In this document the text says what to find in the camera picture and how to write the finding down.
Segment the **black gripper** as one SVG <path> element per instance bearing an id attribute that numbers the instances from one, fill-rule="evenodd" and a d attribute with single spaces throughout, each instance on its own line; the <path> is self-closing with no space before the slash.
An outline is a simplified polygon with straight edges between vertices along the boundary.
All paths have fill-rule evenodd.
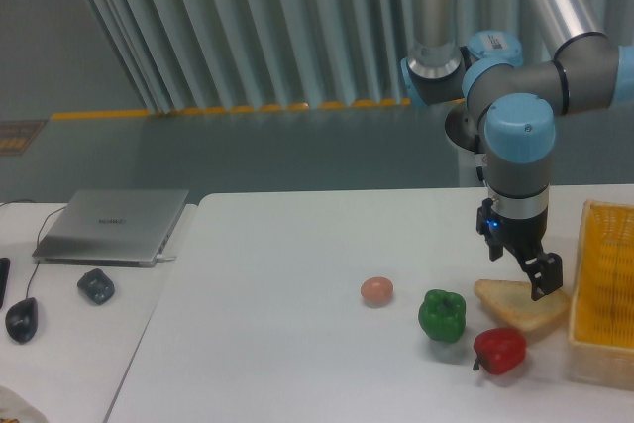
<path id="1" fill-rule="evenodd" d="M 511 253 L 528 276 L 531 299 L 538 301 L 563 286 L 563 261 L 556 253 L 544 251 L 541 240 L 547 228 L 548 209 L 530 218 L 508 218 L 493 210 L 494 201 L 486 198 L 476 213 L 476 231 L 484 236 L 489 259 Z"/>

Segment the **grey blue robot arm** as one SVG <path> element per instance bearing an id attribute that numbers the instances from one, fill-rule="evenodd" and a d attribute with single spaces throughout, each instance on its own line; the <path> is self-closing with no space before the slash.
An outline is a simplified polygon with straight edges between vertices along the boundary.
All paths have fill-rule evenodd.
<path id="1" fill-rule="evenodd" d="M 524 66 L 509 38 L 456 41 L 456 0 L 413 0 L 415 37 L 401 63 L 413 103 L 463 99 L 446 132 L 473 152 L 488 195 L 476 229 L 489 256 L 512 254 L 540 299 L 563 284 L 560 256 L 543 249 L 551 153 L 559 116 L 633 101 L 633 50 L 614 45 L 586 0 L 529 0 L 550 53 Z"/>

